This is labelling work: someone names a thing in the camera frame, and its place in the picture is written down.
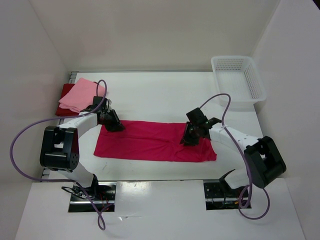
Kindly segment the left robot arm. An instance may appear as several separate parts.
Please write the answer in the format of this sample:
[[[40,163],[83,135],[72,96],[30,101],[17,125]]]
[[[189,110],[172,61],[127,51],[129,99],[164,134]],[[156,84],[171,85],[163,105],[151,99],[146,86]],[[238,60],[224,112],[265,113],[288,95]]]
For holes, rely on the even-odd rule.
[[[77,195],[89,200],[96,199],[105,190],[99,186],[97,176],[80,163],[79,138],[98,125],[103,125],[108,132],[125,129],[114,109],[83,112],[67,123],[46,127],[40,151],[41,166],[80,184],[76,187]]]

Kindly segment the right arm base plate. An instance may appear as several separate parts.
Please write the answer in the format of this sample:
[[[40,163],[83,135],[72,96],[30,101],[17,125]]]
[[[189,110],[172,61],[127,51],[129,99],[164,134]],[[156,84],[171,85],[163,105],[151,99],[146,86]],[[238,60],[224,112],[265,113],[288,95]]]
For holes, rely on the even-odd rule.
[[[204,181],[204,196],[206,200],[215,202],[236,202],[244,187],[224,191],[218,181]]]

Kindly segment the hot pink t-shirt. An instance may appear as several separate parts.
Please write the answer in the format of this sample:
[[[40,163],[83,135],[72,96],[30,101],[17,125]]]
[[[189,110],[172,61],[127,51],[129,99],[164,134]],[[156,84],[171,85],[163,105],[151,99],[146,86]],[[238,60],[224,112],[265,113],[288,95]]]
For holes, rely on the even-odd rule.
[[[93,155],[123,160],[203,163],[217,160],[210,140],[196,146],[180,143],[185,123],[123,120],[123,131],[109,132],[101,127]]]

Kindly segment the red t-shirt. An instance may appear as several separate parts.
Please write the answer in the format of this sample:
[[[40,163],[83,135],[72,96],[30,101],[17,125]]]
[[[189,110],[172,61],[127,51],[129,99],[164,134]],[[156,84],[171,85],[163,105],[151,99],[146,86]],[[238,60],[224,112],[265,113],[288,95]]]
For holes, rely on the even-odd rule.
[[[58,117],[76,116],[93,103],[97,83],[81,78],[77,83],[63,85],[61,98],[55,115]]]

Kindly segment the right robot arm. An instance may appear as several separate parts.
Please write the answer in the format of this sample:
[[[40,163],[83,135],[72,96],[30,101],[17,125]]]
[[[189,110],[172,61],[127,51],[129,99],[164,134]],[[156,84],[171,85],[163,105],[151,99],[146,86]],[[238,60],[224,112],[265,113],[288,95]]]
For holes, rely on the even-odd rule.
[[[219,191],[232,196],[238,188],[250,184],[263,189],[286,172],[287,166],[272,138],[258,138],[222,124],[213,117],[207,121],[188,121],[180,141],[185,146],[197,146],[210,140],[239,152],[244,157],[244,168],[233,169],[219,179]]]

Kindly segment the light pink t-shirt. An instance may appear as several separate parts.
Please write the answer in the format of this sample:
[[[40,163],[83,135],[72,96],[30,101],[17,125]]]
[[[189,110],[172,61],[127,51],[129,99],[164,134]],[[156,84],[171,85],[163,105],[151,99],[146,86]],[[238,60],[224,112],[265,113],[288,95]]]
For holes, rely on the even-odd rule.
[[[93,103],[94,96],[102,97],[105,93],[105,85],[85,78],[80,78],[69,92],[59,100],[59,107],[79,113]]]

